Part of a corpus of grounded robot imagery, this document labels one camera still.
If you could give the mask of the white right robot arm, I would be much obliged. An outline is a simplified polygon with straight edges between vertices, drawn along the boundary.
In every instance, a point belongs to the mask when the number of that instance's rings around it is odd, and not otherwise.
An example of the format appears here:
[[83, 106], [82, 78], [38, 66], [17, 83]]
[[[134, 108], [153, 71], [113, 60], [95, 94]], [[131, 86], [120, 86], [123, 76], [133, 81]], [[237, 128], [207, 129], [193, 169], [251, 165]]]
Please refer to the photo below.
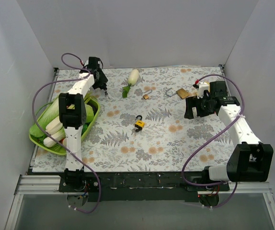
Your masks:
[[235, 149], [225, 165], [205, 167], [201, 176], [188, 184], [210, 191], [225, 182], [265, 182], [274, 150], [270, 144], [262, 143], [250, 129], [242, 114], [244, 104], [228, 95], [224, 81], [196, 81], [194, 87], [198, 93], [186, 98], [184, 117], [193, 119], [194, 108], [199, 117], [216, 114], [226, 126]]

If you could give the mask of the yellow padlock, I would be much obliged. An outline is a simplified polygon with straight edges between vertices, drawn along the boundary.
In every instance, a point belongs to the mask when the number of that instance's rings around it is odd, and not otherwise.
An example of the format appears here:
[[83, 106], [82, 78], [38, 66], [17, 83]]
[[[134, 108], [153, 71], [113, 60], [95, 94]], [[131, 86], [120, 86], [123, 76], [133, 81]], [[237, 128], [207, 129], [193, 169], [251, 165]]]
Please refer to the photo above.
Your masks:
[[135, 118], [136, 122], [134, 124], [135, 126], [135, 132], [140, 132], [144, 126], [145, 126], [145, 122], [142, 121], [142, 115], [137, 115]]

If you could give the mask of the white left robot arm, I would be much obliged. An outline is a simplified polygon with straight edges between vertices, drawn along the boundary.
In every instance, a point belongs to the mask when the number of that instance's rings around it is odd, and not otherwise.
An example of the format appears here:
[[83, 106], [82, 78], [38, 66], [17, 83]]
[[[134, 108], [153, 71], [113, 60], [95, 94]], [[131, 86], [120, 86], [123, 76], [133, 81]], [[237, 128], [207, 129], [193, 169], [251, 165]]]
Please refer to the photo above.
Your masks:
[[103, 62], [98, 57], [89, 57], [87, 64], [80, 62], [82, 69], [79, 80], [66, 93], [58, 97], [59, 120], [65, 131], [67, 159], [64, 171], [65, 185], [80, 192], [87, 186], [81, 163], [81, 135], [87, 123], [84, 97], [90, 88], [101, 89], [107, 93], [108, 79], [103, 73]]

